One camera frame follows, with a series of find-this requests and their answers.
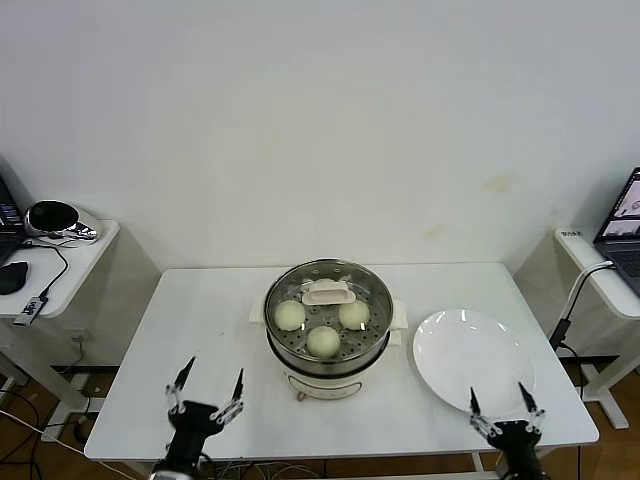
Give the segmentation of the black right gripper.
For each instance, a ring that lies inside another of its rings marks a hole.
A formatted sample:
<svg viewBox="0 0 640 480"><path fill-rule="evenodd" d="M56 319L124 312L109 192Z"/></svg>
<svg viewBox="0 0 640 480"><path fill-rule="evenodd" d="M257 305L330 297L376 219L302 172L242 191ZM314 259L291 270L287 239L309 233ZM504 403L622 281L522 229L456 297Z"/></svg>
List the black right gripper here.
<svg viewBox="0 0 640 480"><path fill-rule="evenodd" d="M518 387L529 415L528 421L508 420L491 424L481 414L475 391L470 388L470 425L492 447L503 453L508 473L542 473L535 447L541 439L540 425L546 412L538 408L522 382Z"/></svg>

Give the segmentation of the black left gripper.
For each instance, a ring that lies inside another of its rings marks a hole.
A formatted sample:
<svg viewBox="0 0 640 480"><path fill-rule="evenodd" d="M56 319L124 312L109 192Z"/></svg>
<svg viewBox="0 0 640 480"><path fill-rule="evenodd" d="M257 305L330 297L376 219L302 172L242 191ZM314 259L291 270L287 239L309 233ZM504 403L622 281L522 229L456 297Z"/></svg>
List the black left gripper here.
<svg viewBox="0 0 640 480"><path fill-rule="evenodd" d="M216 425L228 425L244 409L243 369L239 372L231 400L217 411L213 405L184 401L182 390L195 360L196 357L193 356L178 372L174 382L165 389L168 418L174 428L167 458L198 458L206 439L216 433Z"/></svg>

